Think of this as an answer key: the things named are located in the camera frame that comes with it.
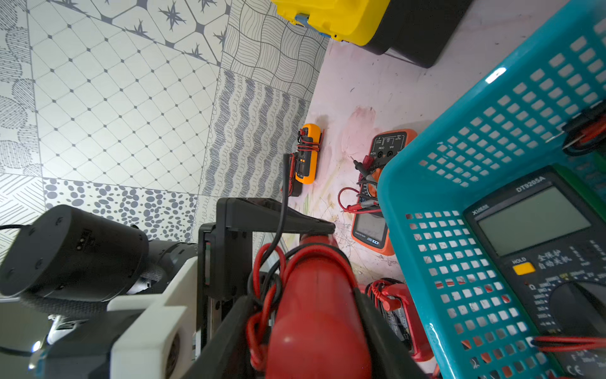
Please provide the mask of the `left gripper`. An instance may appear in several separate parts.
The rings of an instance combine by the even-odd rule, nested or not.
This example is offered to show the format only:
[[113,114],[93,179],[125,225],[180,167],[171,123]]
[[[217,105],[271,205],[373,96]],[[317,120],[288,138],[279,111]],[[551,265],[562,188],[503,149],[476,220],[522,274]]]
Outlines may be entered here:
[[[277,232],[282,204],[269,198],[221,198],[216,223],[199,229],[197,350],[202,351],[223,319],[223,302],[246,292],[253,267],[253,235]],[[215,243],[215,298],[210,294]]]

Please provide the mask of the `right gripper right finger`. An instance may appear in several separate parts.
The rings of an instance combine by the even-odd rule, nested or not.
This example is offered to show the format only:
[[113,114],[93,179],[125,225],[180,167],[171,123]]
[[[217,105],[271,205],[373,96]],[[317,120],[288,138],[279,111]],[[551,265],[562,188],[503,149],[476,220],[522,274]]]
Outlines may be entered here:
[[372,378],[426,378],[370,298],[353,289],[372,362]]

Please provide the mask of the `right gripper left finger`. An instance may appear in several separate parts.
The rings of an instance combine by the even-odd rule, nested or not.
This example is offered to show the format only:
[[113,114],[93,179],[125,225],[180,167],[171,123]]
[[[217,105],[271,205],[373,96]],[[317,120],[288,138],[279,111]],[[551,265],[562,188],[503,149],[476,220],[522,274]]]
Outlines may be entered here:
[[239,298],[183,378],[254,378],[246,339],[253,311],[250,296]]

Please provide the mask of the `red multimeter with grey screen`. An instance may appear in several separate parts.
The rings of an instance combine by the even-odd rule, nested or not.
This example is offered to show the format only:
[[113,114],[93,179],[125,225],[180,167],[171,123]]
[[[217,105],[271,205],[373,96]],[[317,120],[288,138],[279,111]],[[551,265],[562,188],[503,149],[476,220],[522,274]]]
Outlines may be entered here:
[[365,294],[414,361],[422,363],[434,356],[410,290],[404,282],[391,278],[375,280],[366,286]]

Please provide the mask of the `dark green multimeter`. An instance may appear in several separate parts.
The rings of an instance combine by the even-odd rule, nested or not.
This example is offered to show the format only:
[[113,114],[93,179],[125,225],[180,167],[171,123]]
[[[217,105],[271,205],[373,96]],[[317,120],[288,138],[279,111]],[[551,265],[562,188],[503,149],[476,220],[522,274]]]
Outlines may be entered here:
[[548,154],[547,165],[576,174],[600,196],[605,195],[605,101],[587,107],[560,128],[560,147]]
[[605,376],[605,204],[547,166],[470,205],[467,224],[569,378]]

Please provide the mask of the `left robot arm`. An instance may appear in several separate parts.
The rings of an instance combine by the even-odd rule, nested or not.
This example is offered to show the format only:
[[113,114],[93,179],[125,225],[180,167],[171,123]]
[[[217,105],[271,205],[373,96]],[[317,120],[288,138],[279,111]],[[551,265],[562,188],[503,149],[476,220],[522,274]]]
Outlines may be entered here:
[[253,236],[328,236],[335,226],[265,198],[222,198],[196,243],[68,205],[20,227],[1,293],[72,324],[33,355],[40,378],[249,375]]

